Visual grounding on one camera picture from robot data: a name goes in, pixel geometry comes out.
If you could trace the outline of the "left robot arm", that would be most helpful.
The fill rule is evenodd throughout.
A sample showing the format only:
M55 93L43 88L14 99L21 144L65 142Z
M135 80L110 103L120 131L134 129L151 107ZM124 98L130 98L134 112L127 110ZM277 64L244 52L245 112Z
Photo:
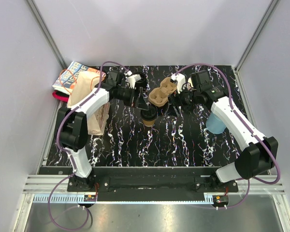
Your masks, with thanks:
M123 101L129 107L148 110L149 106L143 98L144 82L146 80L142 73L110 71L79 103L58 110L57 146L67 153L72 164L72 174L79 177L77 184L83 191L90 191L95 185L94 178L90 176L93 170L85 149L88 140L87 121L112 99Z

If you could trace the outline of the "red cloth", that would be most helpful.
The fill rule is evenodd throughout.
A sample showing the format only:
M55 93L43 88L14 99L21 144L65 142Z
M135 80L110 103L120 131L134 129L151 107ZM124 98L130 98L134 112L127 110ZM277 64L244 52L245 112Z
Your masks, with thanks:
M65 93L57 91L57 90L53 91L52 96L61 102L68 102L68 100L69 100L68 94L65 94Z

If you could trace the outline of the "paper takeout bag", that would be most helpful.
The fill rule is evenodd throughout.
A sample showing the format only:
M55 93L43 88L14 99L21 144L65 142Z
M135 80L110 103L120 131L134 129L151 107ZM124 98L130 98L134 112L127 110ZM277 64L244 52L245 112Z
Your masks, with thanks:
M108 119L110 103L107 91L97 89L100 75L96 72L80 72L77 83L69 97L67 107L87 116L87 129L90 135L103 135Z

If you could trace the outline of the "black coffee cup lid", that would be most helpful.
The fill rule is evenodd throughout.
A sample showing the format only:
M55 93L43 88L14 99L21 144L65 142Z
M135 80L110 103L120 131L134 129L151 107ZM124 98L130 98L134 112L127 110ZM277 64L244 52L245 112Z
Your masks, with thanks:
M153 106L149 106L147 110L141 110L140 114L141 118L146 121L152 121L158 117L158 112Z

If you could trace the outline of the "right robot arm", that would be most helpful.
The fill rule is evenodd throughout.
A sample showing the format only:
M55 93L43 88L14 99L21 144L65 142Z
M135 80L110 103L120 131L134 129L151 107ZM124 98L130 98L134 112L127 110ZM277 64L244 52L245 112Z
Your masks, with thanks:
M208 71L192 74L188 82L184 75L173 74L170 81L177 85L177 93L169 96L173 106L202 104L211 112L206 122L207 129L214 134L228 129L240 147L239 158L211 175L212 190L222 191L230 181L257 178L259 174L278 167L277 140L259 132L233 103L231 94L222 86L212 85Z

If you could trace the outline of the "single paper coffee cup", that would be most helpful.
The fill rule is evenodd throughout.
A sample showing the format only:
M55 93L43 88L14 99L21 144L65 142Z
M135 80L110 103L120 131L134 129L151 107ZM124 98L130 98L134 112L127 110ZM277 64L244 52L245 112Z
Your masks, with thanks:
M142 118L143 124L146 127L151 127L154 125L157 116L155 114L153 114L153 115L141 115L141 118Z

